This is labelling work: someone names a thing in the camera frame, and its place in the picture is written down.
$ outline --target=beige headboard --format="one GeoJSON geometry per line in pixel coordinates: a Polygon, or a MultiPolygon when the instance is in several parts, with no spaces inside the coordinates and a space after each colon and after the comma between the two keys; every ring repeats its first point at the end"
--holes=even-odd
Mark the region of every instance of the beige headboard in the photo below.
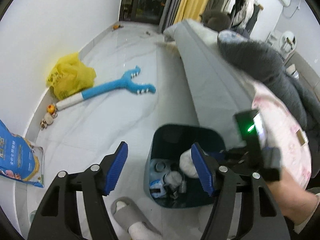
{"type": "Polygon", "coordinates": [[[320,78],[317,73],[298,52],[292,53],[285,61],[286,67],[292,64],[295,64],[296,70],[299,72],[301,83],[312,90],[320,100],[320,78]]]}

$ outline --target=blue toy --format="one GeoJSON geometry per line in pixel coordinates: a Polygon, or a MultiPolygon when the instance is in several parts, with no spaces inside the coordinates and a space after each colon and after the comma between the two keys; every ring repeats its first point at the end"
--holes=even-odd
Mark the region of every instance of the blue toy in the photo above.
{"type": "Polygon", "coordinates": [[[135,69],[131,69],[126,71],[122,78],[108,82],[108,83],[104,83],[102,85],[93,87],[93,88],[89,88],[86,90],[83,90],[79,93],[76,93],[74,95],[72,95],[71,97],[68,97],[64,100],[61,100],[57,103],[56,107],[57,109],[63,110],[69,106],[73,106],[77,103],[80,103],[84,100],[87,100],[89,98],[95,97],[97,95],[112,91],[114,89],[121,89],[121,88],[125,88],[127,90],[129,90],[132,93],[135,94],[143,94],[143,93],[152,93],[154,94],[156,92],[156,88],[151,85],[151,84],[136,84],[132,82],[132,78],[134,78],[135,76],[139,75],[141,72],[141,68],[139,68],[138,66],[136,66],[135,69]]]}

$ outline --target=brown tag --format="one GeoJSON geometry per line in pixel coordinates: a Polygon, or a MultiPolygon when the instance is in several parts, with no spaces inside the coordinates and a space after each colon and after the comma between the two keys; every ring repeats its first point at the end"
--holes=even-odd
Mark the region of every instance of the brown tag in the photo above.
{"type": "Polygon", "coordinates": [[[298,140],[299,140],[299,143],[300,143],[301,146],[306,143],[306,141],[305,141],[305,139],[304,139],[304,137],[303,137],[303,134],[302,134],[301,129],[299,129],[299,130],[297,131],[297,137],[298,137],[298,140]]]}

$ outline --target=plastic bag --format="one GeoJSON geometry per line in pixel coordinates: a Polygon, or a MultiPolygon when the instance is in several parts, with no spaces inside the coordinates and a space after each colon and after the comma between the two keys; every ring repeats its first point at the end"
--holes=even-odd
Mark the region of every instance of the plastic bag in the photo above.
{"type": "Polygon", "coordinates": [[[11,133],[0,120],[0,175],[43,187],[43,148],[11,133]]]}
{"type": "Polygon", "coordinates": [[[47,86],[52,86],[55,96],[63,100],[92,87],[95,77],[95,70],[83,64],[78,53],[73,53],[58,60],[47,78],[47,86]]]}

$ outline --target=trash can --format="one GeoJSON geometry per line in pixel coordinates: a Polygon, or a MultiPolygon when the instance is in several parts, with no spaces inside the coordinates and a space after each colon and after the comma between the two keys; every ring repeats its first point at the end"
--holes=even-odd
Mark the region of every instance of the trash can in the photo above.
{"type": "Polygon", "coordinates": [[[204,192],[199,179],[191,179],[183,174],[181,175],[185,181],[185,193],[157,198],[150,193],[150,183],[164,179],[164,176],[172,170],[182,173],[179,169],[180,156],[196,142],[209,155],[214,153],[217,156],[221,150],[225,150],[222,137],[207,128],[167,124],[156,130],[146,162],[144,190],[160,206],[190,208],[213,203],[213,198],[204,192]]]}

